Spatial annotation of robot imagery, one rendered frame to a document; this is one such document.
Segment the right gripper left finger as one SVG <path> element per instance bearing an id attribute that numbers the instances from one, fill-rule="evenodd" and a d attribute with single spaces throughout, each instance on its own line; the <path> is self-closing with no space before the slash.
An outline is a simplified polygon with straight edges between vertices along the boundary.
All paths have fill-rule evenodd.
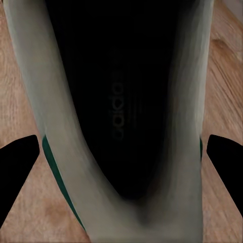
<path id="1" fill-rule="evenodd" d="M 0 149 L 0 228 L 39 153 L 36 135 L 15 140 Z"/>

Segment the gym shoe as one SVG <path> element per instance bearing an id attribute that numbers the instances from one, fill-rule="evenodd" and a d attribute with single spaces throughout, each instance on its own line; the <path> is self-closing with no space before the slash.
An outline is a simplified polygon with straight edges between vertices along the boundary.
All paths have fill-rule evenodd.
<path id="1" fill-rule="evenodd" d="M 203 243 L 215 0 L 2 0 L 44 154 L 91 243 Z"/>

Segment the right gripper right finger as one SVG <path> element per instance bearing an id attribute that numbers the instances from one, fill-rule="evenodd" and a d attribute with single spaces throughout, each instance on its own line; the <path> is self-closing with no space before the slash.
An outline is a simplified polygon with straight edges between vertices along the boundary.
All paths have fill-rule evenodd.
<path id="1" fill-rule="evenodd" d="M 210 135 L 207 154 L 243 217 L 243 146 Z"/>

